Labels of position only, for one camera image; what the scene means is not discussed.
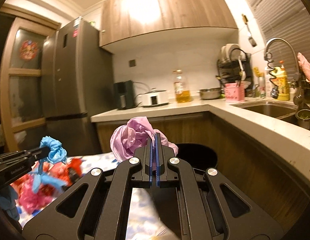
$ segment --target pink towel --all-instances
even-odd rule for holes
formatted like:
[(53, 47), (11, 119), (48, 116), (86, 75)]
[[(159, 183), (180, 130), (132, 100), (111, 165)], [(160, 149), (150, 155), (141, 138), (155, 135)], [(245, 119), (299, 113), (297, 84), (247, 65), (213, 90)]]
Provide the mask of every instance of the pink towel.
[(162, 145), (173, 148), (175, 156), (178, 153), (178, 147), (174, 143), (167, 141), (163, 133), (153, 129), (146, 116), (134, 117), (127, 122), (127, 125), (118, 127), (111, 137), (111, 150), (115, 158), (122, 162), (134, 156), (137, 148), (145, 146), (150, 137), (155, 145), (155, 134), (160, 133)]
[(301, 53), (297, 54), (297, 58), (299, 60), (299, 65), (306, 76), (306, 81), (310, 83), (310, 63)]

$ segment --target kitchen countertop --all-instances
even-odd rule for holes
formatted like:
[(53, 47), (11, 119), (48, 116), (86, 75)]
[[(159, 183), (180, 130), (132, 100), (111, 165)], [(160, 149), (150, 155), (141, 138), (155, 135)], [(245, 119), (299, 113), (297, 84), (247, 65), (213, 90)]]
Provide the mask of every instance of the kitchen countertop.
[(310, 184), (310, 131), (299, 126), (235, 107), (225, 99), (193, 100), (154, 108), (111, 110), (91, 117), (91, 122), (129, 120), (136, 116), (161, 117), (209, 111), (241, 129), (299, 171)]

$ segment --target triangular cutout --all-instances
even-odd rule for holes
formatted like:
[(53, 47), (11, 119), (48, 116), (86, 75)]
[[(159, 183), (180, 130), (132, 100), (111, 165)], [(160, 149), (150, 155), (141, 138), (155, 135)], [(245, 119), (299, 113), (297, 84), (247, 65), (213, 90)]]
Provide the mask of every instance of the triangular cutout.
[(74, 191), (71, 195), (68, 196), (68, 198), (64, 199), (64, 201), (56, 207), (57, 212), (69, 218), (75, 217), (87, 189), (88, 184), (81, 185), (76, 191)]
[(250, 211), (250, 207), (233, 191), (231, 191), (228, 186), (222, 184), (220, 187), (234, 218), (238, 218)]

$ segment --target wall outlet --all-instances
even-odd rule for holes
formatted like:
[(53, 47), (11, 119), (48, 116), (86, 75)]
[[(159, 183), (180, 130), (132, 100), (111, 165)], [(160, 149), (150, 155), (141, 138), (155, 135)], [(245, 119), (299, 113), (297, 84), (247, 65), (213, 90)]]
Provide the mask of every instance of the wall outlet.
[(135, 59), (130, 60), (128, 63), (129, 63), (129, 67), (135, 67), (136, 66), (136, 60)]

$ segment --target hanging spatula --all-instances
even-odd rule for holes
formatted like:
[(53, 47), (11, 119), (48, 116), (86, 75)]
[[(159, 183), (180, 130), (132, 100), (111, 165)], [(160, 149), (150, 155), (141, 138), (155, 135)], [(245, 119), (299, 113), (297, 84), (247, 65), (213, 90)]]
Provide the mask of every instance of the hanging spatula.
[(248, 25), (249, 21), (247, 20), (247, 17), (244, 14), (242, 14), (242, 18), (243, 18), (243, 22), (245, 23), (245, 25), (247, 27), (248, 40), (249, 40), (250, 44), (252, 45), (252, 47), (254, 48), (257, 46), (257, 44), (256, 44), (256, 41), (252, 37), (252, 33), (250, 32), (250, 28)]

